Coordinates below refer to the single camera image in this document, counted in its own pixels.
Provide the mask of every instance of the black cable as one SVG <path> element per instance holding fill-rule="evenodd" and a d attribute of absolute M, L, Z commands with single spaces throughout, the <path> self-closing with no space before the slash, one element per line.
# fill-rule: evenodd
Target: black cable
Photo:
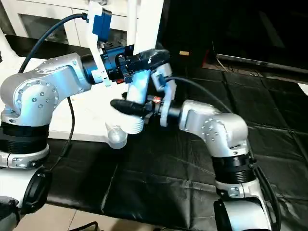
<path fill-rule="evenodd" d="M 97 223 L 96 221 L 91 222 L 91 223 L 89 223 L 89 224 L 87 224 L 87 225 L 81 226 L 81 227 L 79 227 L 79 228 L 76 228 L 76 229 L 73 229 L 73 230 L 69 230 L 69 231 L 82 231 L 82 230 L 85 230 L 86 228 L 91 227 L 91 226 L 93 226 L 93 225 L 95 225 L 94 231 L 99 231 L 99 229 L 98 229 L 98 223 Z"/>
<path fill-rule="evenodd" d="M 54 31 L 56 30 L 59 26 L 63 25 L 64 23 L 73 20 L 75 18 L 82 18 L 84 20 L 87 19 L 87 14 L 86 13 L 76 13 L 73 14 L 71 16 L 68 16 L 62 20 L 60 20 L 58 23 L 56 23 L 55 25 L 53 25 L 50 29 L 48 29 L 43 36 L 36 42 L 36 44 L 34 45 L 34 47 L 32 48 L 32 50 L 30 51 L 30 53 L 28 54 L 28 56 L 26 57 L 26 59 L 24 60 L 23 64 L 21 65 L 18 73 L 22 73 L 24 72 L 25 68 L 27 67 L 30 59 L 32 58 L 32 56 L 34 55 L 34 53 L 38 50 L 38 48 L 40 47 L 40 45 L 42 44 L 42 42 Z"/>
<path fill-rule="evenodd" d="M 68 105 L 69 108 L 71 109 L 71 114 L 72 114 L 72 128 L 71 128 L 71 132 L 69 134 L 68 140 L 66 141 L 62 151 L 61 151 L 61 155 L 58 157 L 56 163 L 54 163 L 54 165 L 50 168 L 50 171 L 52 171 L 57 164 L 62 160 L 62 158 L 66 155 L 66 152 L 68 150 L 68 148 L 70 147 L 71 141 L 72 141 L 72 137 L 73 137 L 73 133 L 74 133 L 74 128 L 75 128 L 75 114 L 74 114 L 74 109 L 73 109 L 73 105 L 72 105 L 72 101 L 71 98 L 68 97 L 67 98 L 68 101 Z"/>
<path fill-rule="evenodd" d="M 36 44 L 34 45 L 34 47 L 31 49 L 31 51 L 29 52 L 28 56 L 26 57 L 26 59 L 24 60 L 23 64 L 21 65 L 20 69 L 19 69 L 19 72 L 18 73 L 22 73 L 24 72 L 26 66 L 28 65 L 30 59 L 32 58 L 32 56 L 35 54 L 35 52 L 38 50 L 38 48 L 40 47 L 40 45 L 43 43 L 43 41 L 54 31 L 56 30 L 59 26 L 63 25 L 64 23 L 70 21 L 70 20 L 73 20 L 73 19 L 76 19 L 76 18 L 82 18 L 83 20 L 86 20 L 87 19 L 87 14 L 86 13 L 76 13 L 76 14 L 73 14 L 71 16 L 68 16 L 62 20 L 60 20 L 58 23 L 56 23 L 55 25 L 53 25 L 50 29 L 48 29 L 44 34 L 43 36 L 36 42 Z M 67 101 L 68 101 L 68 104 L 69 104 L 69 107 L 70 107 L 70 110 L 71 110 L 71 114 L 72 114 L 72 128 L 71 128 L 71 131 L 70 131 L 70 134 L 69 134 L 69 138 L 68 140 L 66 141 L 63 149 L 62 149 L 62 152 L 61 152 L 61 155 L 59 156 L 58 160 L 56 161 L 56 163 L 51 167 L 50 171 L 52 171 L 56 165 L 60 162 L 60 160 L 63 158 L 63 156 L 66 155 L 66 152 L 68 150 L 68 148 L 70 147 L 70 144 L 71 144 L 71 140 L 72 140 L 72 136 L 73 136 L 73 133 L 74 133 L 74 128 L 75 128 L 75 114 L 74 114 L 74 109 L 73 109 L 73 105 L 72 105 L 72 102 L 71 102 L 71 98 L 68 97 L 67 98 Z"/>
<path fill-rule="evenodd" d="M 275 230 L 279 231 L 281 229 L 282 216 L 281 216 L 281 210 L 280 210 L 280 206 L 279 206 L 279 202 L 278 202 L 277 196 L 276 196 L 276 194 L 275 194 L 275 192 L 274 192 L 274 190 L 273 190 L 269 180 L 266 178 L 264 172 L 260 168 L 260 166 L 257 167 L 257 170 L 260 173 L 260 178 L 262 178 L 264 180 L 264 183 L 265 183 L 266 187 L 269 189 L 270 197 L 273 200 L 272 207 L 273 207 L 273 210 L 274 210 L 274 213 L 275 213 L 275 217 L 276 217 L 276 222 L 273 224 L 273 226 L 274 226 L 273 228 Z"/>
<path fill-rule="evenodd" d="M 206 89 L 205 87 L 201 86 L 200 84 L 198 84 L 198 83 L 196 83 L 196 82 L 194 82 L 194 81 L 192 81 L 190 79 L 184 78 L 184 77 L 174 77 L 174 76 L 172 76 L 172 77 L 165 78 L 166 81 L 170 81 L 170 80 L 173 80 L 173 79 L 174 80 L 179 80 L 179 81 L 182 81 L 182 82 L 186 82 L 186 83 L 189 83 L 189 84 L 197 87 L 201 91 L 205 92 L 208 96 L 210 96 L 211 98 L 216 100 L 227 112 L 232 113 L 232 110 L 227 105 L 225 105 L 223 103 L 223 101 L 218 99 L 208 89 Z M 254 161 L 255 157 L 254 157 L 253 150 L 251 148 L 249 140 L 247 140 L 247 146 L 248 146 L 248 149 L 250 151 L 249 152 L 250 158 Z M 257 166 L 255 168 L 255 174 L 258 177 L 258 179 L 259 179 L 259 181 L 260 181 L 260 183 L 262 185 L 262 188 L 264 190 L 264 193 L 266 193 L 266 196 L 269 198 L 270 204 L 273 207 L 274 214 L 275 214 L 275 217 L 276 217 L 276 223 L 273 224 L 274 229 L 276 231 L 280 231 L 281 223 L 282 223 L 282 216 L 281 216 L 281 210 L 280 210 L 280 207 L 279 207 L 279 202 L 278 202 L 278 199 L 276 197 L 276 194 L 275 194 L 275 192 L 274 192 L 270 182 L 266 178 L 266 176 L 265 176 L 265 174 L 262 171 L 260 166 Z"/>
<path fill-rule="evenodd" d="M 184 77 L 176 77 L 176 76 L 171 76 L 171 77 L 167 77 L 165 78 L 166 81 L 170 81 L 170 80 L 178 80 L 178 81 L 182 81 L 182 82 L 186 82 L 189 83 L 193 86 L 195 86 L 196 88 L 200 89 L 201 91 L 205 92 L 207 95 L 209 95 L 212 99 L 214 99 L 215 101 L 217 101 L 227 112 L 232 113 L 232 110 L 223 103 L 223 101 L 221 101 L 219 98 L 217 98 L 215 95 L 213 95 L 208 89 L 206 89 L 205 87 L 201 86 L 200 84 L 188 79 L 188 78 L 184 78 Z"/>

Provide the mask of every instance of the table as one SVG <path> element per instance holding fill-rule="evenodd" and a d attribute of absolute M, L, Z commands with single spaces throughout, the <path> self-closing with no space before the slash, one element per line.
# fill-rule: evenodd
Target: table
<path fill-rule="evenodd" d="M 282 231 L 307 230 L 307 95 L 296 83 L 275 79 L 202 68 L 188 74 L 247 122 L 254 154 L 279 198 Z M 223 111 L 187 85 L 178 84 L 176 97 Z M 49 139 L 47 167 L 56 161 L 64 142 Z M 176 126 L 162 128 L 154 120 L 142 133 L 129 136 L 121 150 L 73 141 L 54 171 L 48 203 L 173 229 L 214 231 L 212 204 L 217 198 L 203 141 Z"/>

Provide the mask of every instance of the white shelf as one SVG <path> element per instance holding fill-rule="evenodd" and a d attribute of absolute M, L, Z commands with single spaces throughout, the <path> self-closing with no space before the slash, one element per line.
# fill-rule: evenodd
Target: white shelf
<path fill-rule="evenodd" d="M 37 3 L 44 3 L 49 5 L 64 6 L 81 10 L 88 10 L 89 0 L 26 0 Z M 138 1 L 137 15 L 141 0 Z M 127 17 L 128 0 L 109 0 L 109 4 L 103 6 L 114 15 Z"/>

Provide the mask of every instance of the white object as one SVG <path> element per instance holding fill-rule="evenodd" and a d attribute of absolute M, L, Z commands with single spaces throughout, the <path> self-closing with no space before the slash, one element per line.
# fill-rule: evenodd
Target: white object
<path fill-rule="evenodd" d="M 155 48 L 164 0 L 142 0 L 134 54 Z"/>
<path fill-rule="evenodd" d="M 88 13 L 89 25 L 88 25 L 88 30 L 87 30 L 87 40 L 88 40 L 88 46 L 91 50 L 92 56 L 97 66 L 97 70 L 92 71 L 94 81 L 95 83 L 104 82 L 106 86 L 110 86 L 111 81 L 107 74 L 104 63 L 101 59 L 101 54 L 97 49 L 98 36 L 93 34 L 94 18 L 96 15 L 101 16 L 102 11 L 103 11 L 103 8 L 99 3 L 90 1 L 89 13 Z"/>
<path fill-rule="evenodd" d="M 133 82 L 129 84 L 127 91 L 127 100 L 144 104 L 148 90 L 150 72 L 150 70 L 145 70 L 133 75 Z M 144 120 L 142 117 L 122 114 L 121 121 L 121 128 L 128 134 L 137 134 L 143 130 Z"/>
<path fill-rule="evenodd" d="M 127 45 L 135 44 L 137 31 L 137 0 L 128 0 Z"/>
<path fill-rule="evenodd" d="M 28 37 L 27 31 L 19 14 L 63 19 L 72 15 L 72 9 L 63 6 L 47 5 L 23 0 L 1 0 L 3 7 L 10 19 L 13 29 L 18 36 Z M 64 24 L 68 43 L 79 46 L 78 34 L 73 20 Z"/>

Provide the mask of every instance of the white cabinet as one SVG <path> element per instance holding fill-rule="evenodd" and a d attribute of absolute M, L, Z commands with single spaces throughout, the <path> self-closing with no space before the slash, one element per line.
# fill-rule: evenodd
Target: white cabinet
<path fill-rule="evenodd" d="M 45 17 L 50 19 L 61 20 L 74 13 L 87 12 L 89 6 L 89 0 L 1 0 L 3 7 L 11 21 L 16 35 L 23 37 L 33 37 L 31 28 L 25 25 L 25 18 L 27 15 L 35 17 Z M 112 12 L 112 20 L 110 28 L 119 31 L 127 31 L 128 29 L 128 0 L 109 0 L 109 3 L 104 6 L 105 9 Z M 35 23 L 30 24 L 32 31 L 42 35 L 50 25 L 46 25 L 46 29 L 37 31 Z M 69 21 L 64 25 L 64 36 L 66 37 L 64 42 L 67 41 L 70 45 L 77 45 L 87 47 L 86 23 L 82 19 L 75 19 L 75 21 Z"/>

